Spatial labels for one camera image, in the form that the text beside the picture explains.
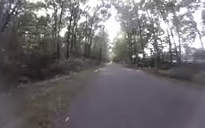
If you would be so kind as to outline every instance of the sky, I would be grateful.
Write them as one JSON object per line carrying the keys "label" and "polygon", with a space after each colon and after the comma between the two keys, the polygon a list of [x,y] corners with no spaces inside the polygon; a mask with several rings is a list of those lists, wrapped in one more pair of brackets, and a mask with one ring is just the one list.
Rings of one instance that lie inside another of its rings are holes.
{"label": "sky", "polygon": [[[91,7],[95,7],[97,4],[98,4],[98,0],[89,0],[87,2],[87,5],[89,5]],[[104,23],[105,29],[109,34],[110,42],[112,42],[114,40],[114,38],[117,37],[118,33],[121,31],[120,23],[115,19],[116,15],[117,15],[117,10],[112,8],[111,14],[112,14],[111,17]],[[202,30],[201,10],[196,11],[194,14],[194,17],[195,17],[196,22],[198,23],[199,30]],[[64,36],[65,32],[66,32],[66,29],[62,29],[60,35]],[[195,47],[195,48],[200,48],[201,44],[199,42],[199,39],[197,38],[191,46]]]}
{"label": "sky", "polygon": [[[98,3],[98,0],[89,0],[87,3],[91,7],[95,7]],[[109,40],[112,42],[113,39],[118,35],[121,30],[120,23],[116,21],[115,17],[117,15],[117,11],[112,8],[111,9],[111,17],[104,23],[105,29],[109,34]]]}

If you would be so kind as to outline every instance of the road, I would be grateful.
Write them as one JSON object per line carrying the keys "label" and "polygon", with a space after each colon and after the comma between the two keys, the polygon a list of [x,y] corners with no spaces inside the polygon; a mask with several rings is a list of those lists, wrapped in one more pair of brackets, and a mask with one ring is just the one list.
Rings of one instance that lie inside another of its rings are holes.
{"label": "road", "polygon": [[70,128],[205,128],[205,91],[107,65],[72,104]]}

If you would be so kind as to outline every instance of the tree trunk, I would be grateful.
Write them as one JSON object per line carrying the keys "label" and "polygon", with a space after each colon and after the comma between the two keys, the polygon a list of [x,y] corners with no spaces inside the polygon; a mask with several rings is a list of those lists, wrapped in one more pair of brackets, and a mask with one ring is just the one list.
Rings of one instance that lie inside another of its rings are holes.
{"label": "tree trunk", "polygon": [[71,39],[71,25],[72,25],[72,16],[69,18],[69,27],[68,27],[68,34],[67,34],[67,46],[66,46],[66,58],[70,57],[70,39]]}

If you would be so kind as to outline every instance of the foliage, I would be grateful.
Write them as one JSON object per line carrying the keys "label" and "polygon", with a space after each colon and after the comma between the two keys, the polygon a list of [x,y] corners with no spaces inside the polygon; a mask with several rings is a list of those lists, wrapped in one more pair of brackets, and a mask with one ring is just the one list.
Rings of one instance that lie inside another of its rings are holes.
{"label": "foliage", "polygon": [[107,59],[101,28],[109,9],[103,1],[91,7],[85,0],[0,0],[0,71],[45,79],[85,67],[70,59]]}

